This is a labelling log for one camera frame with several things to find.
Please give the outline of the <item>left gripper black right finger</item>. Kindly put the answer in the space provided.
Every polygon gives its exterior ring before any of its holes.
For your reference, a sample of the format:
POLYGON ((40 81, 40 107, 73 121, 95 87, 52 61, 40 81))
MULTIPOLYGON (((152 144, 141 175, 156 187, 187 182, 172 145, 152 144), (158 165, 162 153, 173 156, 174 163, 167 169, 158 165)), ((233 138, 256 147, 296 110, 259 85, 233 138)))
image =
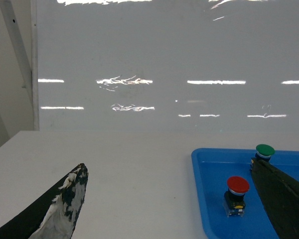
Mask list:
POLYGON ((299 239, 299 181, 264 160, 254 160, 251 176, 279 238, 299 239))

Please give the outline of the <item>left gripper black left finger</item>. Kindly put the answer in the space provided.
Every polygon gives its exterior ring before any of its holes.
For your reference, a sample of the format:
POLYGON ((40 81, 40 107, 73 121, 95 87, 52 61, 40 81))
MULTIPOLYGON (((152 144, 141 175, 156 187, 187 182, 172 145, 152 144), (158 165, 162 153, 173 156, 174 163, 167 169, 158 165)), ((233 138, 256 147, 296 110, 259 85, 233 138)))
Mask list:
POLYGON ((0 239, 70 239, 85 201, 88 169, 80 163, 0 227, 0 239))

